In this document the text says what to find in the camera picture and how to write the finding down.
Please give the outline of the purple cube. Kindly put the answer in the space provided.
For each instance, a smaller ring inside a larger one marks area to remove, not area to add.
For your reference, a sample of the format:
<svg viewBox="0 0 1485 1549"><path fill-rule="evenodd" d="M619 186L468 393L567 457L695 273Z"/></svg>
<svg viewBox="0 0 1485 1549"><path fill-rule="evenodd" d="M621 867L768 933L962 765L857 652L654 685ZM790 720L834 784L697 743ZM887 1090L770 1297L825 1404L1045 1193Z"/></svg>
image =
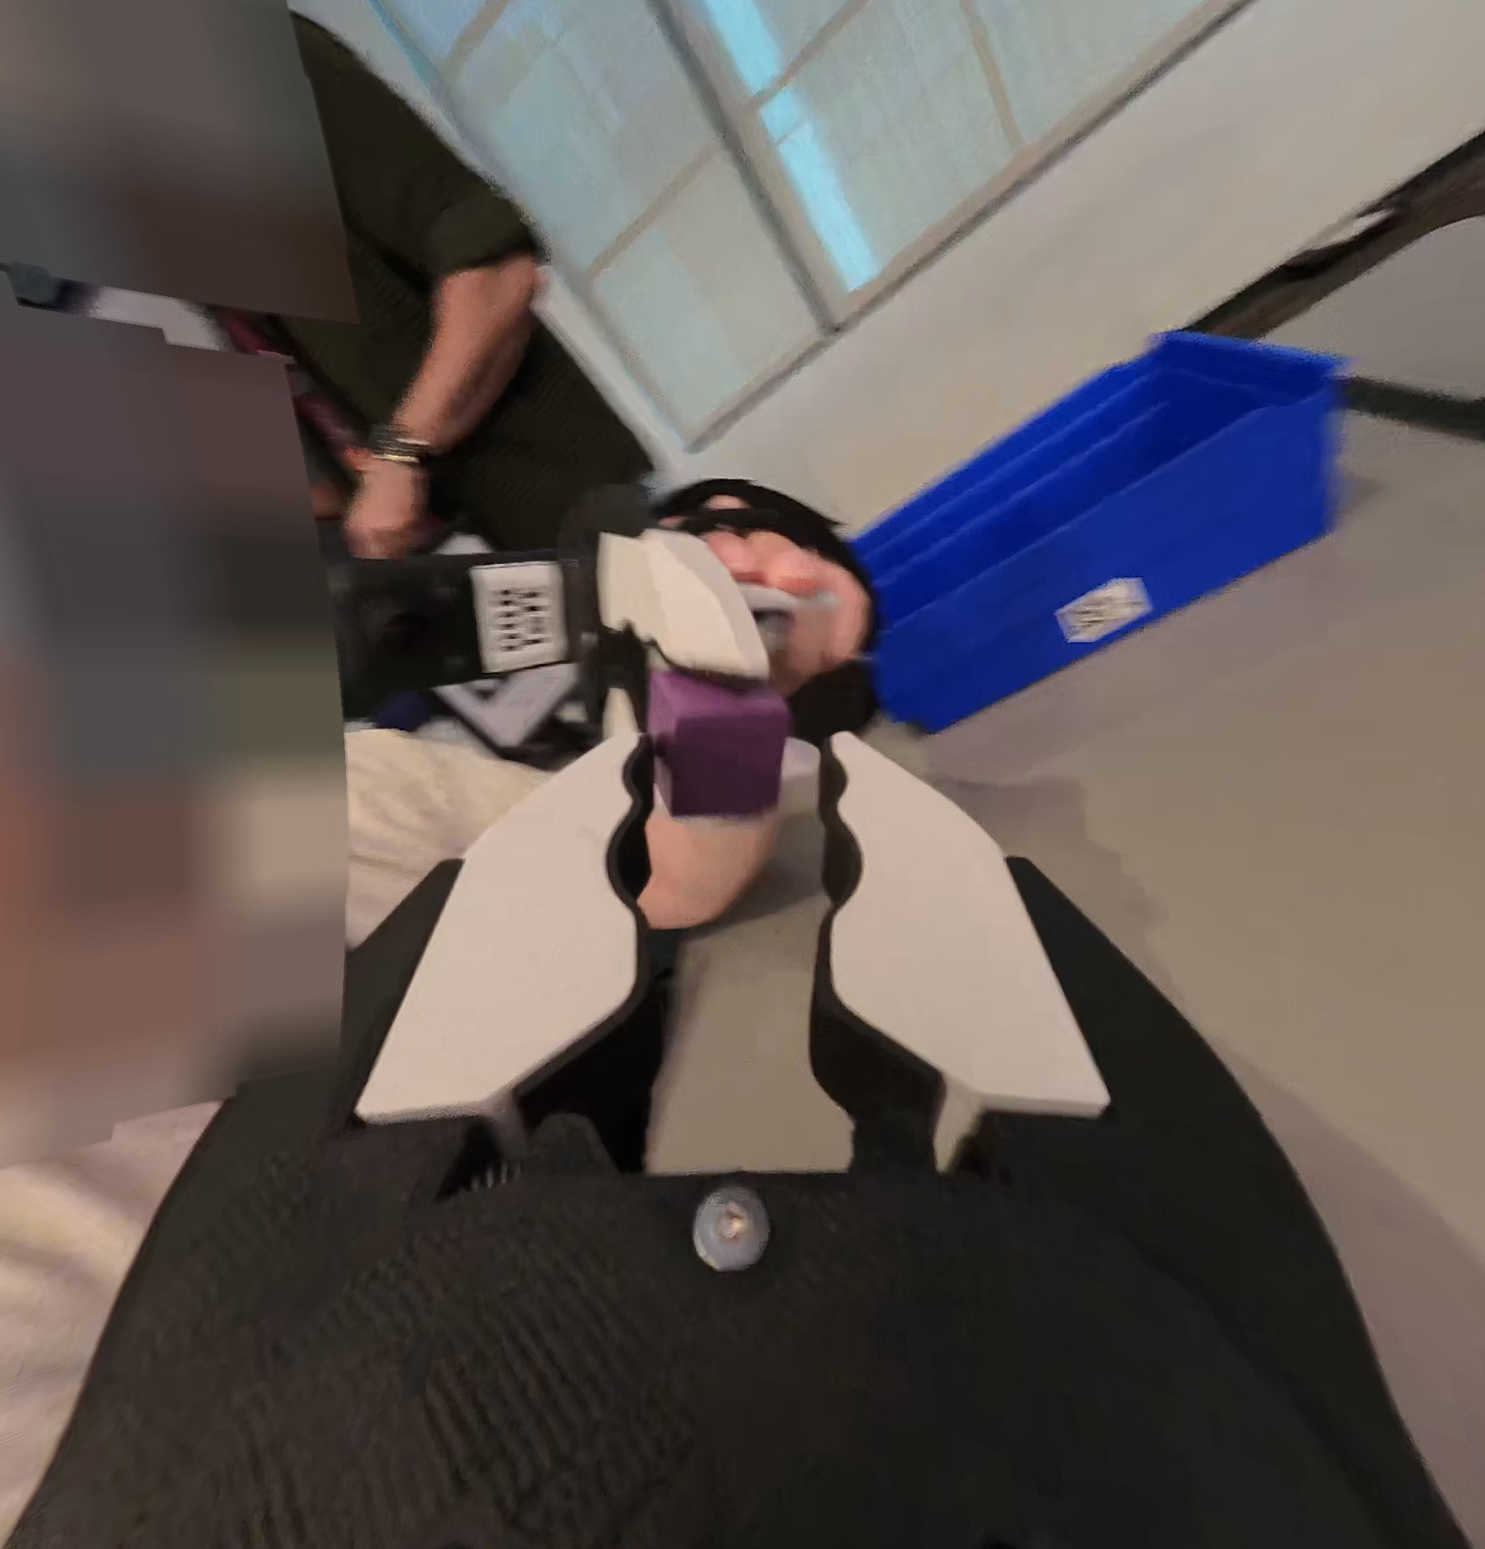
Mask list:
<svg viewBox="0 0 1485 1549"><path fill-rule="evenodd" d="M792 712L772 687L656 670L645 726L674 819L763 819L778 807Z"/></svg>

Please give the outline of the large paned window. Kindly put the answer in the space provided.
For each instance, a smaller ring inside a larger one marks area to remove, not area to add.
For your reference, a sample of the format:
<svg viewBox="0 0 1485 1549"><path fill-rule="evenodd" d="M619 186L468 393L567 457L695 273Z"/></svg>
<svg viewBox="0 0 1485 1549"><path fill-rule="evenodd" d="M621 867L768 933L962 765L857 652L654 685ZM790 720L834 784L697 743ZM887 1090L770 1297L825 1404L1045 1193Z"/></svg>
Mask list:
<svg viewBox="0 0 1485 1549"><path fill-rule="evenodd" d="M1241 4L368 4L685 445Z"/></svg>

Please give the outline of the blue plastic bin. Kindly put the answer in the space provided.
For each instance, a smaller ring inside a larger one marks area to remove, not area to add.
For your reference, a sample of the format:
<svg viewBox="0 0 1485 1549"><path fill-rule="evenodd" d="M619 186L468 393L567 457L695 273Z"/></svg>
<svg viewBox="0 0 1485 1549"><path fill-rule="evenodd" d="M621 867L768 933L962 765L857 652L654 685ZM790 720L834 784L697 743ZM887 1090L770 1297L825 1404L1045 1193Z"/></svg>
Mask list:
<svg viewBox="0 0 1485 1549"><path fill-rule="evenodd" d="M885 716L941 732L1330 532L1345 362L1165 333L854 538Z"/></svg>

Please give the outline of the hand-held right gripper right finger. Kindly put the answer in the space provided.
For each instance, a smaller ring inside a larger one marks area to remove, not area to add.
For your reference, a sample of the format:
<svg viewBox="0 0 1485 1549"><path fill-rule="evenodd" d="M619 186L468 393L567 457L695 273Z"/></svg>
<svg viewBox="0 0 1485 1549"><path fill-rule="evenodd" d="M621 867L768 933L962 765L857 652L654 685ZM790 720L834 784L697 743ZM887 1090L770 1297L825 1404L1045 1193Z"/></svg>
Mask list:
<svg viewBox="0 0 1485 1549"><path fill-rule="evenodd" d="M1086 1119L1111 1096L1003 848L842 732L821 747L823 889L809 1069L850 1121L850 1167L937 1169L950 1098L985 1117Z"/></svg>

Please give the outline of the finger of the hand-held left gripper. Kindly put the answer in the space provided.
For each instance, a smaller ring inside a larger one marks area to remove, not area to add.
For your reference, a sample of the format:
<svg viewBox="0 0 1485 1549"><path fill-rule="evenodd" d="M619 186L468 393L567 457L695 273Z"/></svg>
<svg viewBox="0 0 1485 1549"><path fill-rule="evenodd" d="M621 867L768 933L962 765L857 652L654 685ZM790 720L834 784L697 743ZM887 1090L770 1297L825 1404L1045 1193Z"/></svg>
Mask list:
<svg viewBox="0 0 1485 1549"><path fill-rule="evenodd" d="M602 629L629 631L689 676L767 681L770 656L749 602L706 542L650 528L602 532L596 548Z"/></svg>

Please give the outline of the grey desk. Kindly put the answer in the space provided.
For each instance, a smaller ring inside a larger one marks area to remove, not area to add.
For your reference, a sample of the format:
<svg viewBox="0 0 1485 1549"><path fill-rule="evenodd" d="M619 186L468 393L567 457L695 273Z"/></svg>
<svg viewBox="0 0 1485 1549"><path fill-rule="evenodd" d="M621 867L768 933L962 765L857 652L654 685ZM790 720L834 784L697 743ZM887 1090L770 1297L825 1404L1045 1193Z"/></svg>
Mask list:
<svg viewBox="0 0 1485 1549"><path fill-rule="evenodd" d="M1206 1036L1485 1545L1485 443L1351 416L1316 546L933 738Z"/></svg>

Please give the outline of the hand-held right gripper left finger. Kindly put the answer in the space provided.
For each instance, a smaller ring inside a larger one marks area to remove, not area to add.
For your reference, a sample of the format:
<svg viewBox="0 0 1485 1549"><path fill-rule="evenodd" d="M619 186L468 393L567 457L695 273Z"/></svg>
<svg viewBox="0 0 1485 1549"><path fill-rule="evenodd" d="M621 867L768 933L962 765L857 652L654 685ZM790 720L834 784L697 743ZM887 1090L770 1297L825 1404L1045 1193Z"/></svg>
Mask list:
<svg viewBox="0 0 1485 1549"><path fill-rule="evenodd" d="M652 757L615 736L461 860L354 1098L364 1125L480 1119L513 1150L546 1117L648 1158L672 945L639 914Z"/></svg>

